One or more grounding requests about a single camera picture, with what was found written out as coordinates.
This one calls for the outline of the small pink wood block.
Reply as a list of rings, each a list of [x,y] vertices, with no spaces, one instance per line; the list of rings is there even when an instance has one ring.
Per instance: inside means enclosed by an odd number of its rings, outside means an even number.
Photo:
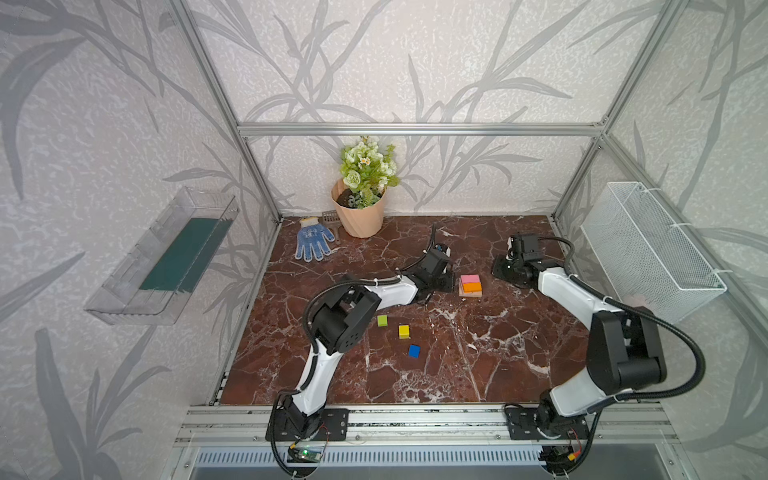
[[[477,274],[467,274],[467,275],[462,275],[462,276],[460,277],[460,280],[461,280],[461,283],[462,283],[462,284],[467,284],[467,283],[480,283],[480,282],[481,282],[481,280],[480,280],[480,277],[479,277]]]

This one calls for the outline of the orange wood block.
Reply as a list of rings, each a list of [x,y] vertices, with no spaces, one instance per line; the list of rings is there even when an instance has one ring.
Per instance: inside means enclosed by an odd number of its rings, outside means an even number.
[[[462,284],[465,293],[481,293],[482,285],[480,282],[468,282]]]

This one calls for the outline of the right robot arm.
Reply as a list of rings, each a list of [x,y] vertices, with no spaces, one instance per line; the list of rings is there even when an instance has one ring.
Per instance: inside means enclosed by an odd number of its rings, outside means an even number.
[[[703,380],[706,360],[692,337],[643,307],[631,307],[593,288],[562,261],[547,258],[537,234],[515,234],[498,255],[492,275],[519,289],[535,289],[556,301],[589,331],[586,366],[543,393],[533,420],[539,433],[557,439],[589,414],[626,400],[658,400],[690,392]],[[659,330],[681,340],[694,357],[683,384],[646,392],[664,382],[667,365]]]

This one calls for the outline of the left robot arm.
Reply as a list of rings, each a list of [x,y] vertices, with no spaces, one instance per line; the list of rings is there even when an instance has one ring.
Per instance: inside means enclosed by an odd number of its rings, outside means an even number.
[[[306,365],[297,386],[277,394],[266,438],[305,440],[317,434],[343,356],[362,341],[380,311],[424,304],[438,291],[449,292],[454,282],[451,262],[450,248],[438,243],[392,277],[360,279],[346,275],[315,295],[302,316],[302,328],[310,343]]]

